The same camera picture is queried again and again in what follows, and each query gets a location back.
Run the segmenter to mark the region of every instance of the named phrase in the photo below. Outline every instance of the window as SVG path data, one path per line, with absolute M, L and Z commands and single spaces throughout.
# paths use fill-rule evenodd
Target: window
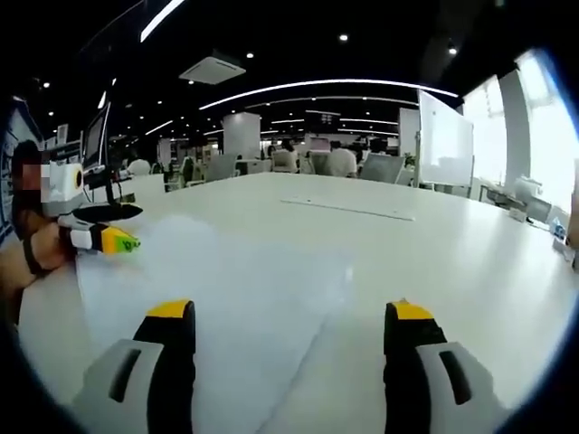
M 574 160 L 579 143 L 556 85 L 533 52 L 517 60 L 527 104 L 531 139 L 531 178 L 543 185 L 542 196 L 571 211 Z
M 507 128 L 497 76 L 464 97 L 463 113 L 473 124 L 474 176 L 503 184 L 507 171 Z

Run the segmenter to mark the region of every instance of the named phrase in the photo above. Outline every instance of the ceiling light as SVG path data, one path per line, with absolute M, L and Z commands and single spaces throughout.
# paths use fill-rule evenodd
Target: ceiling light
M 162 124 L 162 125 L 159 125 L 158 127 L 154 127 L 153 129 L 151 129 L 150 131 L 148 131 L 147 133 L 145 133 L 145 136 L 148 136 L 148 135 L 151 134 L 152 132 L 157 131 L 158 129 L 160 129 L 160 128 L 166 126 L 166 125 L 169 125 L 171 122 L 173 122 L 173 119 L 168 120 L 166 123 L 164 123 L 164 124 Z
M 342 122 L 371 122 L 373 124 L 388 124 L 388 125 L 398 125 L 398 122 L 392 122 L 390 120 L 373 120 L 373 119 L 351 119 L 351 118 L 341 118 Z
M 446 90 L 438 90 L 435 88 L 429 88 L 428 86 L 422 86 L 420 84 L 412 84 L 412 83 L 404 83 L 401 81 L 390 81 L 390 80 L 369 80 L 369 79 L 332 79 L 332 80 L 313 80 L 313 81 L 298 81 L 296 83 L 288 83 L 288 84 L 280 84 L 278 86 L 270 86 L 268 88 L 262 88 L 257 90 L 250 90 L 249 92 L 240 93 L 238 95 L 233 95 L 229 98 L 220 99 L 218 101 L 212 102 L 211 104 L 207 104 L 205 106 L 200 107 L 200 110 L 205 110 L 210 107 L 217 106 L 219 104 L 223 104 L 227 101 L 232 101 L 234 99 L 239 99 L 243 97 L 249 97 L 250 95 L 255 95 L 258 93 L 263 92 L 270 92 L 272 90 L 280 90 L 280 89 L 288 89 L 288 88 L 297 88 L 299 86 L 312 86 L 318 84 L 338 84 L 338 83 L 349 83 L 349 84 L 382 84 L 382 85 L 389 85 L 389 86 L 399 86 L 402 88 L 410 88 L 410 89 L 418 89 L 418 90 L 429 90 L 430 92 L 440 93 L 442 95 L 447 95 L 449 97 L 458 98 L 459 96 L 456 93 L 447 92 Z
M 215 131 L 208 131 L 206 133 L 203 133 L 204 136 L 210 136 L 212 134 L 217 134 L 217 133 L 223 133 L 222 129 L 216 129 Z
M 97 109 L 102 109 L 105 107 L 105 101 L 107 100 L 107 91 L 102 92 L 102 96 L 100 97 L 99 105 Z
M 303 122 L 304 119 L 284 119 L 284 120 L 272 120 L 272 124 L 286 124 L 289 122 Z
M 346 131 L 350 133 L 368 133 L 368 134 L 386 134 L 388 136 L 398 136 L 398 133 L 389 133 L 387 131 L 370 131 L 368 129 L 349 129 L 349 128 L 338 128 L 338 131 Z
M 157 15 L 155 15 L 153 17 L 153 19 L 151 20 L 151 22 L 149 24 L 147 24 L 147 27 L 145 27 L 143 29 L 143 32 L 141 32 L 141 42 L 145 41 L 146 38 L 157 28 L 158 25 L 161 24 L 161 22 L 167 18 L 167 16 L 169 14 L 171 14 L 173 11 L 175 11 L 175 9 L 184 2 L 185 0 L 171 0 L 167 6 L 165 6 L 161 12 L 159 12 Z
M 306 110 L 306 113 L 319 113 L 320 115 L 340 116 L 340 113 L 334 113 L 333 111 Z
M 411 106 L 418 107 L 417 102 L 406 101 L 404 99 L 392 99 L 392 98 L 379 98 L 379 97 L 346 97 L 346 96 L 332 96 L 332 97 L 316 97 L 316 99 L 370 99 L 372 101 L 383 101 L 383 102 L 395 102 L 397 104 L 408 104 Z M 307 101 L 310 100 L 309 97 L 307 98 L 290 98 L 290 99 L 278 99 L 277 101 L 271 101 L 268 103 L 261 102 L 259 104 L 252 104 L 250 106 L 245 106 L 246 109 L 254 109 L 256 107 L 267 106 L 270 104 L 279 104 L 281 102 L 295 102 L 295 101 Z

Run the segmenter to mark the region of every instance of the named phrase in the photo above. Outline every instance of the table surface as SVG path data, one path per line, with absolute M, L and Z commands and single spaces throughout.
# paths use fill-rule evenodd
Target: table surface
M 280 201 L 288 198 L 396 210 L 414 221 Z M 429 309 L 449 341 L 490 371 L 502 403 L 516 408 L 564 338 L 579 288 L 579 276 L 552 249 L 548 233 L 494 206 L 444 193 L 267 173 L 139 204 L 151 219 L 182 213 L 224 232 L 353 258 L 352 301 L 324 327 L 267 433 L 384 432 L 384 307 L 402 297 Z M 47 388 L 70 401 L 91 361 L 72 267 L 25 290 L 20 336 Z

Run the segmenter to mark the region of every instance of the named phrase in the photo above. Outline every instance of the ceiling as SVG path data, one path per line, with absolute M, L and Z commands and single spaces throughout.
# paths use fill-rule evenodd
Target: ceiling
M 342 5 L 295 0 L 264 6 L 185 0 L 143 43 L 141 30 L 168 0 L 102 1 L 97 8 L 87 8 L 85 2 L 12 3 L 17 10 L 11 11 L 14 20 L 5 31 L 12 36 L 13 93 L 27 99 L 47 137 L 62 123 L 69 123 L 73 134 L 85 128 L 98 112 L 103 90 L 113 103 L 109 133 L 131 141 L 142 140 L 145 132 L 168 120 L 174 122 L 147 139 L 157 134 L 195 137 L 218 129 L 220 119 L 232 110 L 280 99 L 301 100 L 248 108 L 261 114 L 262 130 L 269 129 L 272 120 L 303 118 L 305 109 L 396 121 L 399 103 L 312 98 L 416 101 L 415 90 L 325 84 L 199 108 L 248 90 L 303 80 L 399 80 L 464 95 L 491 74 L 512 68 L 514 57 L 533 42 L 533 33 L 523 32 L 501 43 L 523 7 L 518 2 L 501 7 L 490 0 L 362 0 Z M 342 33 L 348 35 L 347 42 L 338 39 Z M 456 56 L 448 53 L 450 42 L 459 49 Z M 236 58 L 246 73 L 214 86 L 178 79 L 212 49 Z M 247 52 L 254 57 L 247 59 Z M 50 82 L 48 89 L 44 82 Z M 454 106 L 461 103 L 438 97 Z

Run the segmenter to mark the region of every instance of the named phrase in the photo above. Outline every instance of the white cloth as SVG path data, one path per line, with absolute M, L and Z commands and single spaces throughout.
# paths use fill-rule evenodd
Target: white cloth
M 128 171 L 135 176 L 148 175 L 151 172 L 151 165 L 147 160 L 135 160 L 128 165 Z
M 350 174 L 357 173 L 356 156 L 342 147 L 330 152 L 326 164 L 327 171 L 332 176 L 345 178 Z

